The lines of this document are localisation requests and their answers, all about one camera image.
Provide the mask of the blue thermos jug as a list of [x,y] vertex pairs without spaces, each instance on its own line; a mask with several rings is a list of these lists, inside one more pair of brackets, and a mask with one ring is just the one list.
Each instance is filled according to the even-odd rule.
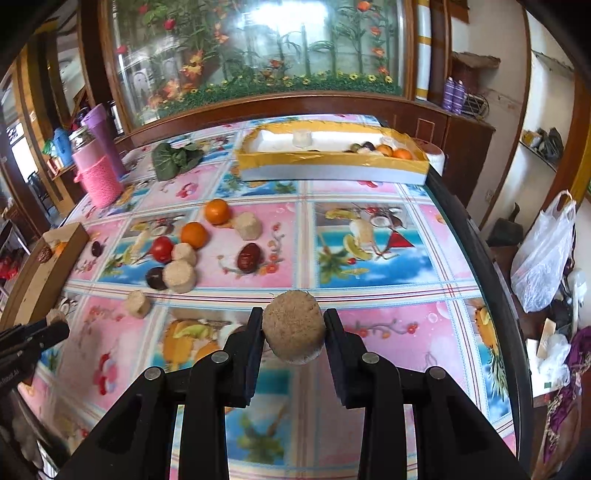
[[67,168],[72,165],[73,153],[67,131],[61,127],[56,128],[53,133],[52,142],[63,167]]

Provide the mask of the beige cake large front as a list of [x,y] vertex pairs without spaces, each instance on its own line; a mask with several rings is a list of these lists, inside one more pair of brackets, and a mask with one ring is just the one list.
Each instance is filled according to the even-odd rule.
[[169,290],[183,294],[194,288],[197,283],[197,273],[188,262],[174,260],[163,268],[162,280]]

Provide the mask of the brown cardboard tray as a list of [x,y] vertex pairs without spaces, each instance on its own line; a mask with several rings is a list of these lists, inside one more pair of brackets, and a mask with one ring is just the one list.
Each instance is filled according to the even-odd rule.
[[[46,316],[88,241],[89,235],[80,222],[43,234],[21,268],[8,297],[1,315],[2,331],[14,325],[37,322]],[[47,261],[39,262],[43,248],[52,242],[63,242],[65,247],[59,256],[52,254]]]

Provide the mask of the purple thermos bottle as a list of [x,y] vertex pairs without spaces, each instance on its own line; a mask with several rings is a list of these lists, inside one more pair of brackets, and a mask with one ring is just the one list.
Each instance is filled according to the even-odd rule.
[[111,167],[118,179],[127,174],[121,157],[114,143],[114,134],[111,121],[102,104],[97,104],[83,118],[83,124],[91,131],[94,138],[102,148],[103,153],[110,161]]

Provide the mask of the green leafy vegetable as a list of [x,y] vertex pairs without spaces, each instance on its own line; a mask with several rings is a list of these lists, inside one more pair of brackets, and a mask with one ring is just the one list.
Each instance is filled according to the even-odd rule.
[[174,148],[169,143],[158,144],[151,152],[151,162],[158,181],[168,181],[192,170],[204,158],[204,151],[195,145]]

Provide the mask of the beige cake small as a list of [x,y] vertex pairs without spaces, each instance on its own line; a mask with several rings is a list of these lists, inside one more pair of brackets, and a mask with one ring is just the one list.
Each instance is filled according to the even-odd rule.
[[197,252],[188,243],[177,243],[174,245],[171,258],[173,261],[183,261],[194,267],[197,265]]

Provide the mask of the purple bottles on cabinet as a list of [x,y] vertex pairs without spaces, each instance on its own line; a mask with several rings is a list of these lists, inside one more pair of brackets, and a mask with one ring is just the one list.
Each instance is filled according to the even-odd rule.
[[444,84],[442,107],[444,110],[460,115],[467,99],[465,84],[448,77]]

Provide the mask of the yellow taped white box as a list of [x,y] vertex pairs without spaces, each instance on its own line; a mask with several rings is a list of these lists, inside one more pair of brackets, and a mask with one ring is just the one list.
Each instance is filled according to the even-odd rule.
[[354,180],[422,185],[430,161],[394,129],[290,120],[259,125],[236,144],[245,180]]

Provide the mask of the red tomato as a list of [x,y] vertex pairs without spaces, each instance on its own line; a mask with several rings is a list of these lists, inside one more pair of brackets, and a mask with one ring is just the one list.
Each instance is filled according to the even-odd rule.
[[167,264],[172,260],[173,248],[174,243],[167,236],[159,236],[153,240],[149,253],[155,261]]

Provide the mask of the red jujube date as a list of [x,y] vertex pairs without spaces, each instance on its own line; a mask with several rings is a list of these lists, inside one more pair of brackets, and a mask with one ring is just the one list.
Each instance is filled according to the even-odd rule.
[[259,245],[250,242],[240,250],[238,257],[236,257],[236,267],[245,274],[256,272],[259,268],[259,263],[262,261],[263,253]]

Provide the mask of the pink knit-sleeved flask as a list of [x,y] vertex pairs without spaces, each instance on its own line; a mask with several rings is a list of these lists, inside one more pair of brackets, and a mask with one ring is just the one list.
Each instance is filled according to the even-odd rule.
[[113,204],[122,194],[123,187],[98,142],[95,139],[74,139],[72,151],[77,167],[74,182],[81,184],[97,209]]

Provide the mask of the dark plum in tray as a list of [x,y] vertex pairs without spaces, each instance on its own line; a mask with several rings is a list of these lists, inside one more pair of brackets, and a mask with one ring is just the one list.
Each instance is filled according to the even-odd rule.
[[91,246],[91,254],[94,257],[98,258],[102,255],[102,253],[103,253],[103,244],[100,243],[99,241],[94,241]]

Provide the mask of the beige round cake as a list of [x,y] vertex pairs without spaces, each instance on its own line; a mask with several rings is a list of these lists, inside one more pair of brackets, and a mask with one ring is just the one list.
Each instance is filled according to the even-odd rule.
[[310,363],[325,343],[325,321],[314,296],[288,290],[263,309],[263,333],[277,358],[294,365]]

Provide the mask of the colourful fruit print tablecloth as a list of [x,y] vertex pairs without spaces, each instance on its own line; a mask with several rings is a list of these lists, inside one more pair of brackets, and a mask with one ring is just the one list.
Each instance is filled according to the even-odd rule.
[[249,181],[245,153],[400,136],[276,118],[131,150],[121,197],[51,235],[81,251],[68,338],[18,405],[61,479],[509,479],[511,395],[485,278],[423,185]]

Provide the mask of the orange tangerine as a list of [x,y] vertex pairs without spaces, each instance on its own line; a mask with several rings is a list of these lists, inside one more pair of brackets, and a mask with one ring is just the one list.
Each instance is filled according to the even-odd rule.
[[230,221],[231,216],[231,209],[223,199],[211,200],[204,207],[204,218],[211,225],[226,224]]
[[208,242],[209,234],[199,222],[188,222],[181,229],[180,241],[198,250]]

